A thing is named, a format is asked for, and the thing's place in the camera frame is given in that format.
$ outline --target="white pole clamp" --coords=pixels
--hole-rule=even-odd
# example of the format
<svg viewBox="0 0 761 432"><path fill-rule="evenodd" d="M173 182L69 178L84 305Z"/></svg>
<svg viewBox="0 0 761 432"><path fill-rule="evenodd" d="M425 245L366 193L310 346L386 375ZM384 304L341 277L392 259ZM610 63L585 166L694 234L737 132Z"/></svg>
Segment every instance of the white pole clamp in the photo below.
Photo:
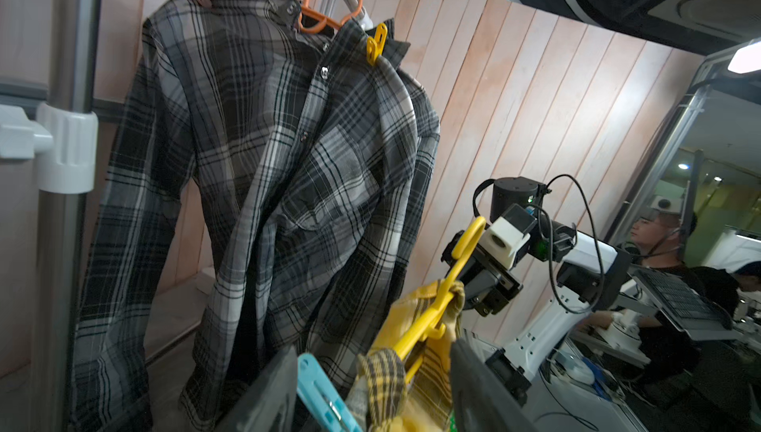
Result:
<svg viewBox="0 0 761 432"><path fill-rule="evenodd" d="M81 194L92 191L98 117L41 103L36 121L21 107L0 105L0 159L32 160L36 155L37 185L43 191Z"/></svg>

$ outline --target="yellow hanger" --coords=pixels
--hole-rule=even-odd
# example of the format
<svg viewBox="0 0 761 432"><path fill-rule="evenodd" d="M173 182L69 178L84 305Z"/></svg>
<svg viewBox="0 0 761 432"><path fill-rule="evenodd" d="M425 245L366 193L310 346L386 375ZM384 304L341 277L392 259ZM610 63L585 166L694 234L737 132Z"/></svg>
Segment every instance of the yellow hanger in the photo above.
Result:
<svg viewBox="0 0 761 432"><path fill-rule="evenodd" d="M383 52L383 47L386 45L386 36L388 36L388 28L386 24L380 23L375 28L375 37L367 38L367 62L375 67L375 61Z"/></svg>
<svg viewBox="0 0 761 432"><path fill-rule="evenodd" d="M368 39L367 44L368 61L370 54L370 40L372 39ZM470 226L467 228L465 233L463 233L462 237L460 237L460 240L457 241L457 245L454 247L454 249L452 249L452 258L457 260L457 262L454 264L454 266L452 266L452 269L449 271L447 277L439 285L438 292L436 293L436 299L434 300L433 304L430 305L425 312L423 312L423 314L413 323L413 325L409 327L407 332L405 332L404 336L402 336L402 338L394 345L394 351L403 361L410 353L410 351L413 350L417 342L423 342L428 338L438 339L444 335L444 332L446 331L446 325L443 323L438 327L436 325L438 325L439 321L441 321L442 316L444 315L444 311L447 309L447 305L449 305L449 302L454 297L449 289L457 279L457 276L460 275L460 272L465 266L465 263L473 254L473 250L475 250L476 244L478 244L478 241L481 238L485 227L486 218L482 216L476 218L473 222L471 222ZM413 366L409 369L409 371L407 371L407 382L412 380L412 377L420 368L421 364L423 364L422 355L415 360Z"/></svg>

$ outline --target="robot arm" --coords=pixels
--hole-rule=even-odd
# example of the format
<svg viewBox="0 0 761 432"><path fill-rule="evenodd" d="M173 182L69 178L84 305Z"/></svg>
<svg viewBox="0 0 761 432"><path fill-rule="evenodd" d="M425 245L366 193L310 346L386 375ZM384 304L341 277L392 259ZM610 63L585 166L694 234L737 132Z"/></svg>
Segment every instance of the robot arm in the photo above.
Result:
<svg viewBox="0 0 761 432"><path fill-rule="evenodd" d="M465 285L465 308L482 316L501 311L520 293L522 285L511 271L526 254L560 264L553 279L556 296L517 338L511 338L487 361L520 401L542 362L566 334L591 311L613 304L627 278L631 256L599 241L595 246L595 239L576 228L537 215L549 193L546 185L525 178L503 178L495 180L494 187L492 225L459 277ZM547 235L550 230L552 242ZM442 261L450 265L451 248L458 238L455 236L442 255Z"/></svg>

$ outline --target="blue clothespin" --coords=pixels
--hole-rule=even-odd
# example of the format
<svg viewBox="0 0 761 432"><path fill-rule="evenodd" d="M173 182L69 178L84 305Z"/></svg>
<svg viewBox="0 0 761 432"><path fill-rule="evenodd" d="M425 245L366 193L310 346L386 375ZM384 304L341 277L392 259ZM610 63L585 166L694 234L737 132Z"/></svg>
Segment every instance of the blue clothespin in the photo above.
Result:
<svg viewBox="0 0 761 432"><path fill-rule="evenodd" d="M298 397L319 425L329 432L362 432L341 396L325 375L317 358L309 353L298 357Z"/></svg>

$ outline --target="yellow clothespin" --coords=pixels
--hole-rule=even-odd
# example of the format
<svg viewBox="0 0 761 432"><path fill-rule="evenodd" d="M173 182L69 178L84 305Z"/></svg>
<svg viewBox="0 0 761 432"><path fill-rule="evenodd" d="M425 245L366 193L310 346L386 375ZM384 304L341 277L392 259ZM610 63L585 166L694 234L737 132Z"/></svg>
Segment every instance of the yellow clothespin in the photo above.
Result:
<svg viewBox="0 0 761 432"><path fill-rule="evenodd" d="M380 23L375 28L375 37L367 38L367 63L375 66L375 61L383 52L383 47L386 45L386 36L388 36L388 28L385 24Z"/></svg>

